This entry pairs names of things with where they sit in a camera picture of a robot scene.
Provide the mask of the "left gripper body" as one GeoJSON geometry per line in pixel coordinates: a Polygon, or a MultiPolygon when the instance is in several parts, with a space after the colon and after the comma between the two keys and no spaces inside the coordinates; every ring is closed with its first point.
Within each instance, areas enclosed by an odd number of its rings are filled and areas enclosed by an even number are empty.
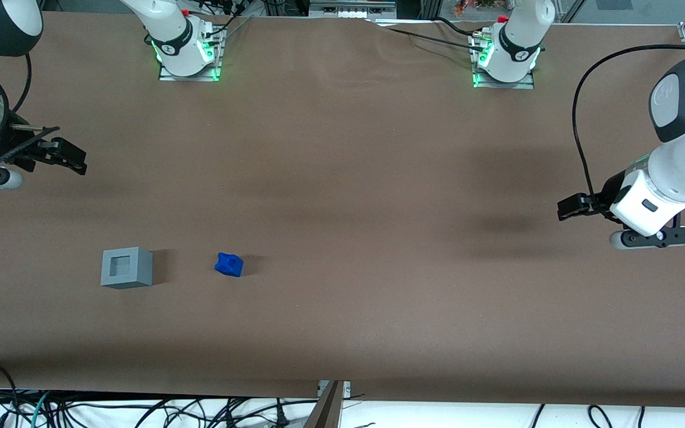
{"type": "Polygon", "coordinates": [[[685,209],[685,179],[664,172],[652,178],[648,169],[625,170],[604,183],[601,201],[623,225],[640,235],[655,235],[685,209]]]}

